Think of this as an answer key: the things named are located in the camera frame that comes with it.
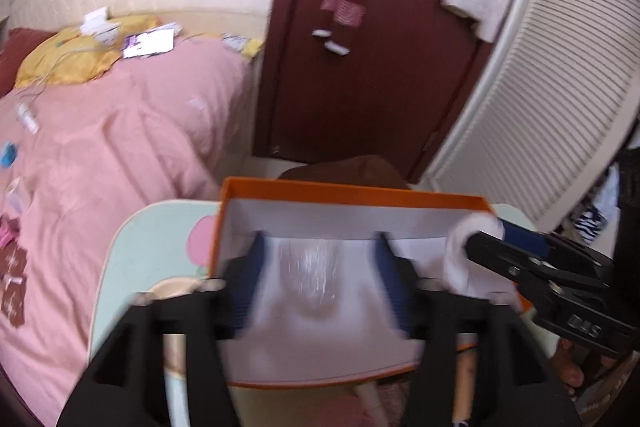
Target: white louvered closet door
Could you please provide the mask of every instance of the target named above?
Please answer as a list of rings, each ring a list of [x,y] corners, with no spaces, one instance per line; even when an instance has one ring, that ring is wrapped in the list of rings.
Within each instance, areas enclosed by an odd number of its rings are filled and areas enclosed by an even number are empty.
[[[524,9],[490,89],[427,180],[513,204],[550,230],[634,121],[640,0],[530,0]]]

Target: pink bedsheet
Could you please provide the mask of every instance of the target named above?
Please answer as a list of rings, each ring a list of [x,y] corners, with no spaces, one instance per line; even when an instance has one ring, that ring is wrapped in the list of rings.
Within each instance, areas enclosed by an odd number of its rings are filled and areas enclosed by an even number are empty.
[[[33,103],[36,136],[7,118],[20,96],[0,100],[0,140],[19,147],[15,164],[0,170],[4,211],[13,178],[33,193],[21,217],[26,323],[16,330],[0,315],[0,363],[47,427],[84,369],[113,235],[150,203],[216,196],[205,160],[222,153],[247,70],[238,54],[204,38],[121,60],[93,82],[47,87]]]

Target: pink dot on table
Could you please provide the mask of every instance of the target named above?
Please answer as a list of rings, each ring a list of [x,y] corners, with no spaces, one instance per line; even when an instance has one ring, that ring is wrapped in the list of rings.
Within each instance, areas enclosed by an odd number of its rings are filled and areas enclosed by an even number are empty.
[[[187,239],[187,257],[197,266],[207,266],[218,216],[206,216],[191,229]]]

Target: door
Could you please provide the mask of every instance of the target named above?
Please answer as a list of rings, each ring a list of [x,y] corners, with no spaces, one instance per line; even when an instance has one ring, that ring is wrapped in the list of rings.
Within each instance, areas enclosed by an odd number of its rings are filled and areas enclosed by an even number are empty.
[[[305,163],[378,154],[417,181],[488,53],[441,0],[367,0],[340,57],[312,36],[321,1],[274,0],[255,152]]]

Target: box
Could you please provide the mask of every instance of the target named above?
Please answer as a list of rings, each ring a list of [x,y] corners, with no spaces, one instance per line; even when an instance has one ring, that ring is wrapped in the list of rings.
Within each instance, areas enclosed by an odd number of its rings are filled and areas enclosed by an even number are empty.
[[[267,260],[249,327],[223,344],[227,379],[247,387],[295,388],[352,383],[411,370],[420,343],[396,329],[373,261],[373,238],[387,232],[396,253],[422,277],[442,276],[447,233],[483,198],[288,180],[228,178],[210,274],[244,255],[254,233],[267,237]],[[329,239],[338,248],[334,302],[307,314],[282,283],[279,247],[287,239]],[[470,263],[476,287],[515,294],[510,281]]]

